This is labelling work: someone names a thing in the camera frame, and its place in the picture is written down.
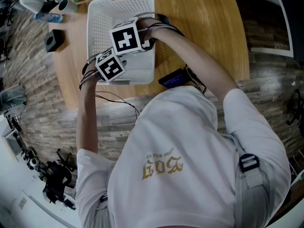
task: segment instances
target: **blue bottle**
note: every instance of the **blue bottle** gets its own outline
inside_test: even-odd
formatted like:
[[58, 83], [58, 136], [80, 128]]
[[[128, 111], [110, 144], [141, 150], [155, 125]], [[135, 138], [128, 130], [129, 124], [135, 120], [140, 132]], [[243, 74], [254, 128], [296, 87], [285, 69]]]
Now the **blue bottle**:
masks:
[[61, 23], [63, 16], [56, 13], [35, 14], [34, 19], [39, 19], [48, 23]]

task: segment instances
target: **hand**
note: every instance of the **hand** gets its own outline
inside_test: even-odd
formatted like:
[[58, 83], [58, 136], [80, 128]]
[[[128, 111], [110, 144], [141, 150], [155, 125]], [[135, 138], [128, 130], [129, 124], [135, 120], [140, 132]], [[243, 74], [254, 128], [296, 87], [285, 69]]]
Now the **hand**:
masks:
[[[136, 22], [136, 27], [138, 30], [148, 28], [149, 26], [156, 24], [156, 23], [161, 23], [161, 21], [151, 18], [151, 17], [145, 17], [145, 18], [138, 18]], [[139, 38], [140, 41], [145, 41], [153, 38], [154, 31], [157, 29], [149, 29], [148, 31], [144, 30], [142, 32], [139, 32]]]

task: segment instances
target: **white cup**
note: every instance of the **white cup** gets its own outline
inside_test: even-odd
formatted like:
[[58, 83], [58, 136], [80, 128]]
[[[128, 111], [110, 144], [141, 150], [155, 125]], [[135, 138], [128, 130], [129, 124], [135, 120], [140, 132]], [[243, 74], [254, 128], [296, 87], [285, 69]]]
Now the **white cup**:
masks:
[[66, 13], [74, 13], [78, 10], [78, 5], [70, 0], [62, 0], [59, 4], [59, 11]]

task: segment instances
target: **tiled floor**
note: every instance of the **tiled floor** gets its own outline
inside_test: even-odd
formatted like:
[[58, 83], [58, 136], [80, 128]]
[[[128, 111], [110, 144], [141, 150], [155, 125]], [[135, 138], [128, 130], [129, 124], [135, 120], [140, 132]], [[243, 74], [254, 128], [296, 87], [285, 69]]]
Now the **tiled floor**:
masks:
[[[280, 8], [256, 0], [239, 1], [248, 45], [288, 48], [285, 22]], [[28, 104], [21, 116], [21, 127], [27, 144], [35, 148], [42, 161], [56, 160], [56, 150], [76, 155], [76, 114], [67, 111], [63, 101], [52, 54], [46, 53], [43, 39], [48, 25], [33, 20], [32, 14], [16, 13], [9, 32], [12, 35], [10, 61], [0, 68], [6, 87], [15, 83], [27, 91]], [[304, 70], [292, 59], [249, 53], [250, 80], [238, 82], [258, 110], [266, 117], [278, 136], [285, 140], [296, 129], [286, 125], [286, 103], [296, 88], [304, 89]], [[222, 106], [207, 92], [218, 109], [219, 131], [225, 130]], [[153, 95], [128, 101], [140, 111]], [[106, 104], [97, 109], [99, 153], [117, 160], [134, 127], [134, 110], [124, 104]], [[296, 132], [286, 143], [288, 156], [302, 147], [304, 139]]]

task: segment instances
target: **black equipment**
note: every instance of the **black equipment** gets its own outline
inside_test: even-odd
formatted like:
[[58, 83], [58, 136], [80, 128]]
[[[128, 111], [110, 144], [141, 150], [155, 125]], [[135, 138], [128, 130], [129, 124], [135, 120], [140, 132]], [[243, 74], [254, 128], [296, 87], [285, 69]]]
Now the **black equipment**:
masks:
[[72, 174], [75, 170], [75, 167], [68, 163], [69, 156], [72, 155], [69, 153], [67, 158], [64, 160], [62, 156], [59, 154], [60, 149], [57, 150], [57, 154], [59, 156], [59, 163], [57, 164], [55, 161], [48, 162], [47, 167], [40, 168], [41, 174], [40, 179], [47, 179], [47, 183], [43, 189], [43, 193], [50, 199], [51, 202], [55, 203], [57, 200], [60, 202], [65, 201], [64, 190], [65, 187], [71, 182]]
[[6, 41], [4, 41], [3, 39], [0, 38], [0, 60], [3, 60], [1, 58], [1, 54], [4, 54], [5, 60], [9, 60], [8, 50], [10, 50], [12, 48], [12, 47], [8, 47], [10, 37], [11, 36], [9, 36], [9, 38]]
[[56, 51], [63, 44], [62, 31], [53, 29], [44, 39], [47, 52]]
[[15, 9], [12, 7], [18, 0], [0, 0], [0, 27], [5, 24], [7, 20], [7, 26], [12, 23], [12, 15]]
[[162, 86], [165, 86], [168, 89], [184, 86], [188, 82], [193, 82], [196, 85], [196, 88], [201, 91], [200, 87], [196, 82], [199, 82], [204, 90], [201, 93], [204, 95], [206, 92], [206, 86], [197, 78], [197, 76], [192, 72], [190, 68], [187, 68], [187, 65], [184, 69], [177, 69], [176, 71], [166, 75], [163, 78], [158, 80], [158, 83]]
[[287, 121], [287, 125], [291, 125], [295, 120], [299, 120], [297, 125], [299, 126], [301, 136], [304, 136], [304, 122], [302, 121], [303, 115], [304, 115], [304, 99], [301, 97], [300, 91], [298, 89], [295, 90], [295, 92], [298, 95], [298, 98], [295, 100], [290, 100], [287, 104], [287, 109], [293, 113], [293, 118], [291, 121]]
[[36, 169], [39, 172], [40, 161], [37, 158], [37, 153], [33, 147], [28, 147], [24, 151], [23, 159], [26, 161], [27, 166], [30, 170]]

